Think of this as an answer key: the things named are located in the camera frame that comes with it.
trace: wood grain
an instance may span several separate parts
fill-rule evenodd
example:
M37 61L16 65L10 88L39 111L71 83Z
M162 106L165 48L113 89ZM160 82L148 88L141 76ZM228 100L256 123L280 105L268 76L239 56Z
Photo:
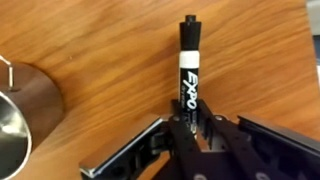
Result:
M304 1L1 2L0 54L47 72L64 121L16 179L80 179L78 163L177 97L178 23L203 22L200 97L236 121L255 114L320 140L320 99ZM149 179L152 172L144 174Z

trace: dry erase marker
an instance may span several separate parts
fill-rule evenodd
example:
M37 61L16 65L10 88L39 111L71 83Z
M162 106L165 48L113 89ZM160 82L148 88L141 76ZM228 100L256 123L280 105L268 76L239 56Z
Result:
M180 23L181 52L179 57L179 96L182 118L195 133L197 123L198 73L200 65L199 41L201 22L195 15L187 15Z

